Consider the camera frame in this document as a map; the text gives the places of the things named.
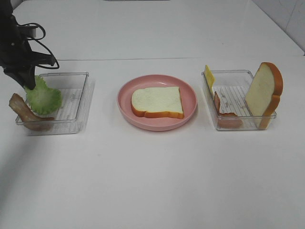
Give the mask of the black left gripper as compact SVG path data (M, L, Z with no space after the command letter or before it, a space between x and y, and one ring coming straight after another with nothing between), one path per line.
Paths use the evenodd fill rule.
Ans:
M3 72L20 86L33 90L36 86L35 66L53 69L54 55L40 42L46 35L45 29L37 23L26 24L38 26L35 38L26 38L19 32L17 26L25 24L18 24L13 15L0 17L0 65L4 67ZM33 51L29 41L37 42L49 53ZM15 70L22 67L21 73Z

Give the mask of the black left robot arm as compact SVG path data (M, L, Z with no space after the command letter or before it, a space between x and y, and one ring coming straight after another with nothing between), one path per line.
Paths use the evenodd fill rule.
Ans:
M0 66L22 87L35 88L35 67L59 69L53 53L40 42L45 35L37 23L18 24L11 2L0 2Z

